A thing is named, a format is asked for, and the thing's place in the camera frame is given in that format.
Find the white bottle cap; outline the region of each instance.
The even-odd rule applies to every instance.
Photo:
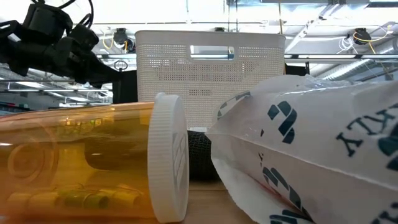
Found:
[[[185,218],[189,190],[188,134],[182,99],[158,94],[148,136],[149,191],[161,223]]]

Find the white plastic basket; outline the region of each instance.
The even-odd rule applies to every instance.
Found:
[[[231,60],[198,60],[191,46],[230,46]],[[277,34],[157,31],[136,33],[138,100],[182,97],[188,128],[212,125],[213,111],[234,93],[283,74],[285,37]]]

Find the table surface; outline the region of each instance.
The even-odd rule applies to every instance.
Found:
[[[58,223],[69,224],[70,222],[60,221]],[[94,224],[94,223],[117,223],[117,224],[158,224],[156,220],[92,220],[77,221],[73,224]],[[236,204],[232,201],[228,191],[222,182],[214,183],[190,183],[190,192],[188,199],[188,210],[184,224],[203,224],[203,223],[229,223],[229,224],[247,224],[253,222]]]

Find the white plastic bag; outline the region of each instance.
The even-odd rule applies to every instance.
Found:
[[[398,223],[397,81],[272,78],[223,103],[206,135],[256,222]]]

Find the black mesh object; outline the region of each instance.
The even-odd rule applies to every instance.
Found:
[[[218,180],[211,161],[211,141],[205,133],[188,131],[190,180]]]

